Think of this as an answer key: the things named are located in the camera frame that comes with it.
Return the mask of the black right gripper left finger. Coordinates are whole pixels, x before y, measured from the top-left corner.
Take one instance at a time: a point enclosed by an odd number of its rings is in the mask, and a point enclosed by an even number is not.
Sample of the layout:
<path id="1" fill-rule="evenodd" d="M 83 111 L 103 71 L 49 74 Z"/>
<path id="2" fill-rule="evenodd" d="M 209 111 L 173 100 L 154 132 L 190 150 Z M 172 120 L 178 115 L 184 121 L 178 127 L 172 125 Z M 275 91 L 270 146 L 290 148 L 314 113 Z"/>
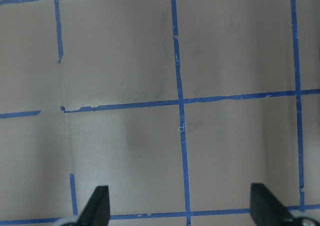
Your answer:
<path id="1" fill-rule="evenodd" d="M 108 186 L 97 186 L 78 217 L 76 225 L 107 226 L 110 217 L 111 208 Z"/>

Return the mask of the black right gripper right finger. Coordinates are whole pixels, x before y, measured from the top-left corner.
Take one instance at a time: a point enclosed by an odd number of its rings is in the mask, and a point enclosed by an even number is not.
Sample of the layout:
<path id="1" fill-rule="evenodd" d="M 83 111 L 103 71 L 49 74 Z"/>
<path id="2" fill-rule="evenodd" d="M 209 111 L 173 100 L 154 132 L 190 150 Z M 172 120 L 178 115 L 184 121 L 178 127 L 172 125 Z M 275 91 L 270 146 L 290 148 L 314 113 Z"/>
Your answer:
<path id="1" fill-rule="evenodd" d="M 250 215 L 257 226 L 301 225 L 263 183 L 252 183 Z"/>

